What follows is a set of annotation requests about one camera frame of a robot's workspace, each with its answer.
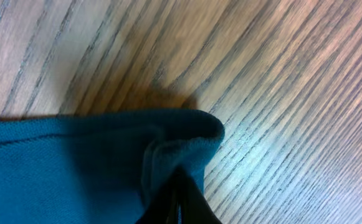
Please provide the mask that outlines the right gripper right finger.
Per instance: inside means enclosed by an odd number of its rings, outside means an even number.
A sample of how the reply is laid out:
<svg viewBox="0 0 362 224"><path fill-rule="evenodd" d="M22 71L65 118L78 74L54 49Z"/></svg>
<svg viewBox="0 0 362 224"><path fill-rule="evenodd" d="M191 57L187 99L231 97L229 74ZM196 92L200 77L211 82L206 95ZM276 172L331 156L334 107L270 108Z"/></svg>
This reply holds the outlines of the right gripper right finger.
<svg viewBox="0 0 362 224"><path fill-rule="evenodd" d="M179 170L178 202L182 224L221 224L215 216L194 179Z"/></svg>

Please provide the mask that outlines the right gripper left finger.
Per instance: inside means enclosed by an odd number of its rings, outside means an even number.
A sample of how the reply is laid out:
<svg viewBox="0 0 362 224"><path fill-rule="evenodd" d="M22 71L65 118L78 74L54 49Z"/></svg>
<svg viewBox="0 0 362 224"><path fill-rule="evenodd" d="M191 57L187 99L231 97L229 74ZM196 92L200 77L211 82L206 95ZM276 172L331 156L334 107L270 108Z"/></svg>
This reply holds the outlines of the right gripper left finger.
<svg viewBox="0 0 362 224"><path fill-rule="evenodd" d="M136 224L178 224L179 202L176 177L160 188L148 209Z"/></svg>

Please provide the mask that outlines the dark blue t-shirt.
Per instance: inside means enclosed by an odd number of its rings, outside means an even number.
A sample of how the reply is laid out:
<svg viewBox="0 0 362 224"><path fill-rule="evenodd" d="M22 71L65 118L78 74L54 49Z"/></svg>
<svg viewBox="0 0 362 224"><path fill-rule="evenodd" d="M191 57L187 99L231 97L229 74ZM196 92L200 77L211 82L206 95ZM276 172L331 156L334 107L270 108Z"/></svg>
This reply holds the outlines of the dark blue t-shirt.
<svg viewBox="0 0 362 224"><path fill-rule="evenodd" d="M136 223L180 169L203 194L224 134L184 109L0 121L0 223Z"/></svg>

